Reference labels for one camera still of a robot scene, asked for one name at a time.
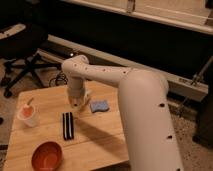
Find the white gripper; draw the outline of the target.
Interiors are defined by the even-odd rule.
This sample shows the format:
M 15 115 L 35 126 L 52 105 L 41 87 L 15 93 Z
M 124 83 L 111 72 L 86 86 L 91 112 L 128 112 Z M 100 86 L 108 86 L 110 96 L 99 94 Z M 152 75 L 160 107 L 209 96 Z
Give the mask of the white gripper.
M 84 88 L 82 88 L 82 89 L 68 88 L 67 93 L 68 93 L 68 100 L 70 102 L 70 105 L 71 105 L 72 108 L 74 108 L 75 100 L 79 99 L 83 96 L 84 96 L 84 106 L 87 105 L 88 102 L 91 99 L 92 91 L 91 90 L 85 90 Z

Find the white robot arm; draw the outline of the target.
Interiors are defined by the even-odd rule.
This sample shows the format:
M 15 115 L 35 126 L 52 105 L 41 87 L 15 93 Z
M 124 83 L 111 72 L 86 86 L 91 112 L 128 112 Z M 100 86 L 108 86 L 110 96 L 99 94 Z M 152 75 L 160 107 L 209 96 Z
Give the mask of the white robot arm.
M 63 61 L 71 106 L 87 102 L 84 81 L 98 81 L 118 89 L 118 107 L 132 171 L 184 171 L 167 103 L 166 78 L 150 70 L 91 65 L 78 55 Z

